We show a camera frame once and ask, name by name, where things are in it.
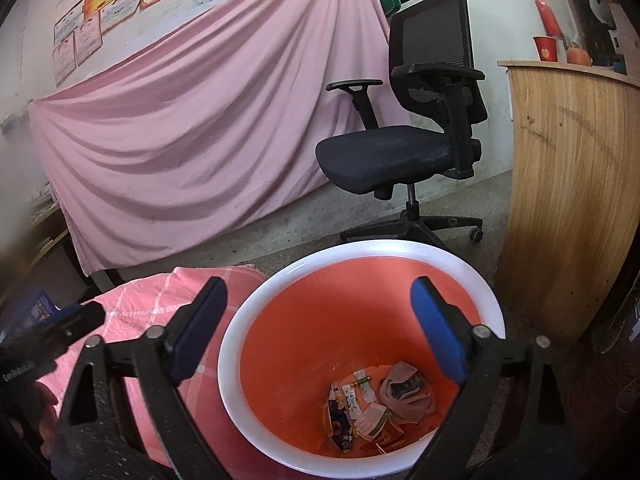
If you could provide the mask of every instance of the metal screw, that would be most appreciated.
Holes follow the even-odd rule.
[[[87,348],[95,348],[101,342],[102,342],[102,338],[99,335],[95,334],[87,338],[87,340],[84,342],[84,346],[86,346]]]
[[[476,325],[474,335],[480,339],[487,339],[491,335],[491,329],[485,325]]]
[[[151,328],[147,329],[145,335],[149,339],[158,339],[164,333],[164,326],[153,325]]]
[[[546,335],[539,335],[536,338],[536,345],[540,348],[549,348],[551,346],[551,341]]]

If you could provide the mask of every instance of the white bin rim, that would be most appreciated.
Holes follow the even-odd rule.
[[[225,409],[244,437],[258,450],[292,469],[332,479],[362,479],[390,475],[413,466],[433,433],[386,455],[369,458],[332,458],[302,451],[277,438],[251,411],[240,384],[241,348],[260,311],[284,288],[315,270],[368,256],[397,256],[430,264],[454,278],[478,308],[482,323],[505,337],[498,301],[485,280],[469,264],[439,248],[405,240],[366,240],[344,244],[298,260],[259,286],[242,304],[222,339],[218,358],[218,384]]]

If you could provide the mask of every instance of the pink cloth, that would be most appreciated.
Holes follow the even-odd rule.
[[[106,311],[106,322],[94,334],[107,342],[139,337],[154,324],[166,325],[178,308],[191,303],[211,276],[225,280],[228,288],[226,312],[195,375],[178,388],[187,409],[205,440],[236,480],[304,480],[308,475],[293,471],[263,455],[242,436],[226,414],[218,389],[218,353],[226,327],[244,300],[265,280],[253,267],[183,269],[134,280],[98,296]],[[82,341],[58,359],[58,369],[41,379],[59,399],[65,395]],[[126,379],[133,413],[149,456],[169,465],[146,411],[136,380]]]
[[[186,250],[324,184],[316,144],[362,128],[324,87],[356,78],[388,82],[379,0],[229,0],[33,102],[84,272]],[[381,124],[408,124],[388,84],[370,94]]]

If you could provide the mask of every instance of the wall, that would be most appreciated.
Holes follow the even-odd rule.
[[[28,100],[56,90],[51,70],[52,12],[59,0],[18,0],[5,24],[0,27],[0,119],[20,111]],[[476,165],[476,177],[458,182],[435,177],[417,188],[418,198],[435,198],[460,186],[509,170],[513,164],[513,131],[510,119],[507,81],[500,59],[537,59],[533,36],[544,30],[534,0],[468,0],[476,68],[486,81],[481,91],[489,111],[489,120],[474,127],[481,139],[483,156]],[[573,22],[566,0],[547,0],[561,26],[569,31]],[[165,0],[105,35],[104,46],[64,83],[69,85],[88,74],[98,72],[126,49],[138,35],[150,30],[162,16],[192,6],[190,0]],[[418,125],[428,123],[421,118]],[[286,247],[337,232],[361,222],[399,211],[406,198],[396,190],[390,202],[372,196],[353,196],[332,186],[248,226],[239,234],[229,234],[198,250],[198,264],[234,263],[268,254]],[[465,213],[461,204],[460,212]],[[215,253],[208,258],[207,254]],[[194,264],[185,256],[172,263]]]

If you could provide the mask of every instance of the chair backrest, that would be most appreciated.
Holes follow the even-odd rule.
[[[449,63],[474,67],[471,30],[466,0],[423,0],[398,12],[391,19],[389,73],[411,63]],[[444,96],[418,78],[392,89],[403,108],[433,119],[441,127],[447,122]],[[465,82],[463,95],[470,124],[486,120],[478,83]]]

